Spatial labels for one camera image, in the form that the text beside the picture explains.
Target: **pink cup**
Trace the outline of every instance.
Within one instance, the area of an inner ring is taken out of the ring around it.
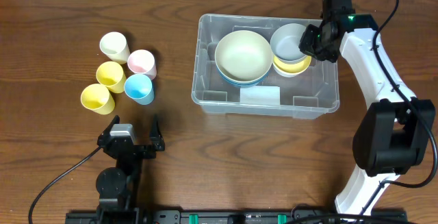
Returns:
[[[153,54],[147,50],[140,49],[134,51],[128,58],[128,68],[133,73],[145,74],[151,80],[157,76],[155,67],[155,58]]]

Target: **gray plastic bin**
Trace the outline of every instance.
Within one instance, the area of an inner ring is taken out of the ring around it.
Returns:
[[[237,30],[250,30],[269,42],[273,33],[289,23],[319,25],[321,20],[269,18],[205,14],[199,20],[198,43],[194,63],[192,99],[207,113],[262,114],[315,119],[339,107],[337,64],[312,59],[310,67],[295,77],[282,77],[271,67],[257,86],[277,86],[279,103],[257,100],[241,103],[241,88],[225,81],[216,68],[214,51],[224,36]]]

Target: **brown wooden surface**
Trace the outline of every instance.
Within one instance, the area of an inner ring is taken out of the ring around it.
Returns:
[[[382,23],[394,0],[354,0]],[[341,106],[313,121],[206,115],[190,97],[198,20],[205,13],[318,18],[320,0],[0,0],[0,223],[26,223],[35,196],[96,147],[119,114],[140,140],[159,115],[167,147],[145,164],[140,204],[198,209],[290,209],[330,206],[355,165],[352,137],[365,101],[350,67],[339,61]],[[438,0],[401,0],[383,31],[392,62],[417,96],[438,105]],[[127,35],[131,50],[157,57],[153,104],[114,95],[101,116],[79,96],[95,83],[101,36]],[[400,178],[419,182],[431,152]],[[63,223],[73,209],[98,204],[94,183],[114,161],[99,152],[50,189],[35,223]],[[423,189],[390,186],[380,207],[405,208],[411,221],[438,222],[438,180]]]

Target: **yellow bowl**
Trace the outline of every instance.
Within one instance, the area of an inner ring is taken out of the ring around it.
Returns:
[[[278,59],[278,57],[276,57],[274,55],[274,59],[273,62],[274,64],[282,71],[286,72],[286,73],[293,73],[293,74],[299,74],[302,73],[303,71],[305,71],[307,69],[307,67],[309,67],[310,62],[312,61],[312,57],[307,56],[304,60],[302,60],[299,63],[296,64],[286,64],[282,61],[280,61],[280,59]]]

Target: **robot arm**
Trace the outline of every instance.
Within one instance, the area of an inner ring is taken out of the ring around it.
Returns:
[[[396,180],[411,166],[421,163],[428,136],[407,105],[393,90],[372,48],[378,29],[369,14],[355,14],[351,0],[322,0],[320,27],[309,25],[302,35],[300,50],[317,60],[336,62],[342,55],[349,63],[361,87],[367,114],[353,138],[356,167],[345,189],[336,197],[340,214],[360,214],[383,180]],[[431,127],[435,108],[430,100],[417,100],[397,74],[383,49],[380,35],[376,39],[378,54],[391,78]],[[394,131],[394,122],[404,125]],[[382,195],[378,192],[371,209]]]

